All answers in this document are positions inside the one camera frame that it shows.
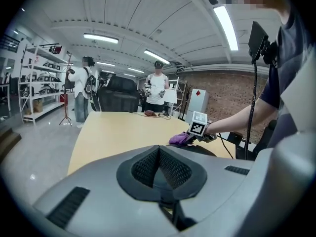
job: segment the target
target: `white shelving unit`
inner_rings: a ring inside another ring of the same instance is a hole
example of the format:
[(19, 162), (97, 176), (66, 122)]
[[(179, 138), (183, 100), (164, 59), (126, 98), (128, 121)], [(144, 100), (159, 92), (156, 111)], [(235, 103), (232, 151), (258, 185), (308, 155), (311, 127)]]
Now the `white shelving unit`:
[(180, 78), (178, 77), (177, 79), (169, 80), (169, 84), (170, 83), (175, 84), (175, 88), (173, 89), (177, 91), (177, 103), (176, 104), (169, 103), (169, 107), (171, 109), (170, 114), (172, 115), (174, 111), (178, 111), (178, 112), (181, 111), (181, 106), (182, 106), (184, 94), (187, 87), (187, 81), (180, 80)]
[[(34, 54), (33, 59), (32, 59), (32, 63), (26, 66), (21, 66), (21, 70), (20, 70), (20, 77), (19, 77), (19, 104), (20, 104), (20, 113), (21, 113), (21, 117), (22, 117), (22, 121), (32, 121), (33, 124), (35, 125), (36, 122), (35, 120), (39, 117), (41, 117), (42, 115), (64, 105), (64, 102), (60, 102), (60, 96), (64, 97), (64, 93), (63, 92), (56, 92), (56, 93), (50, 93), (50, 94), (35, 94), (34, 96), (32, 96), (32, 86), (35, 85), (40, 85), (40, 84), (52, 84), (52, 88), (57, 89), (57, 86), (62, 85), (62, 82), (52, 82), (52, 81), (33, 81), (32, 80), (32, 74), (34, 70), (39, 70), (39, 71), (45, 71), (45, 72), (51, 72), (51, 73), (62, 73), (60, 70), (58, 69), (54, 69), (54, 68), (49, 68), (43, 65), (40, 65), (38, 63), (36, 63), (35, 61), (37, 60), (37, 56), (40, 56), (44, 59), (46, 59), (46, 62), (50, 62), (53, 63), (54, 65), (58, 64), (60, 65), (60, 68), (62, 68), (62, 64), (61, 63), (67, 63), (67, 61), (59, 58), (57, 55), (43, 49), (40, 46), (28, 46), (26, 47), (25, 52), (30, 52), (32, 54)], [(29, 82), (21, 82), (21, 72), (22, 72), (22, 68), (28, 68), (30, 69), (30, 81)], [(30, 94), (28, 97), (22, 97), (21, 96), (21, 85), (27, 85), (30, 88)], [(43, 111), (40, 113), (34, 113), (33, 110), (33, 100), (35, 99), (40, 99), (40, 98), (44, 98), (44, 97), (54, 97), (55, 98), (55, 102), (52, 102), (50, 104), (44, 105), (43, 106)], [(26, 104), (29, 102), (29, 107), (31, 110), (31, 114), (30, 115), (26, 115), (24, 114), (24, 107), (26, 106)]]

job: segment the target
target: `jeans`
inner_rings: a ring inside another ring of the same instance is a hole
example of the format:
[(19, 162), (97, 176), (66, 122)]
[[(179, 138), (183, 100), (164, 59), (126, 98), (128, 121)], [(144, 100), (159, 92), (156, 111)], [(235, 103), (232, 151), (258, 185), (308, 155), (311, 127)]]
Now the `jeans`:
[(75, 116), (76, 122), (84, 123), (88, 117), (88, 103), (89, 99), (86, 99), (80, 92), (75, 98)]

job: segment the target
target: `railing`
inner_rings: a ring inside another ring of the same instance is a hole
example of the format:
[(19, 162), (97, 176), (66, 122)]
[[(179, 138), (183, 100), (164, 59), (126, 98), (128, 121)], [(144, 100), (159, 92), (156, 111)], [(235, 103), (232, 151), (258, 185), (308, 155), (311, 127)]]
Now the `railing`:
[(18, 50), (19, 44), (20, 44), (20, 41), (6, 34), (3, 34), (2, 38), (0, 39), (0, 48), (6, 49), (11, 52), (16, 53)]
[(46, 45), (40, 45), (40, 46), (53, 54), (59, 54), (62, 48), (62, 46), (59, 43), (46, 44)]

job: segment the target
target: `backpack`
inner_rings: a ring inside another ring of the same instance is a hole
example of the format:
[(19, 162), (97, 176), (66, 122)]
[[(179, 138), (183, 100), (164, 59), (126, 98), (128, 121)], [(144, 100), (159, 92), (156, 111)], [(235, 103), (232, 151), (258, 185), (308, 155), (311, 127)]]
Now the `backpack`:
[(65, 84), (63, 85), (63, 90), (65, 91), (66, 89), (70, 89), (72, 92), (72, 89), (75, 87), (75, 82), (74, 81), (70, 81), (68, 79), (68, 74), (66, 74), (66, 78), (65, 78)]
[(88, 74), (88, 79), (85, 83), (85, 86), (84, 86), (84, 91), (85, 93), (88, 95), (88, 96), (92, 96), (92, 95), (95, 95), (95, 83), (96, 83), (96, 79), (93, 75), (90, 75), (89, 72), (88, 72), (88, 69), (86, 67), (83, 67), (84, 70), (87, 72)]

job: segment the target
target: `black t-shirt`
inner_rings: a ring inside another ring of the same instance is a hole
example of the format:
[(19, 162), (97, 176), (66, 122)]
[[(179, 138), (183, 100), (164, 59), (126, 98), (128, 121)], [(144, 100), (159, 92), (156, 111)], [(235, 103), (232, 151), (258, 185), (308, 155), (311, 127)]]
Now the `black t-shirt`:
[(280, 95), (291, 84), (304, 64), (314, 42), (298, 12), (292, 8), (290, 17), (278, 32), (277, 67), (270, 68), (269, 79), (260, 98), (278, 108), (275, 130), (268, 147), (274, 147), (284, 137), (297, 132), (295, 123)]

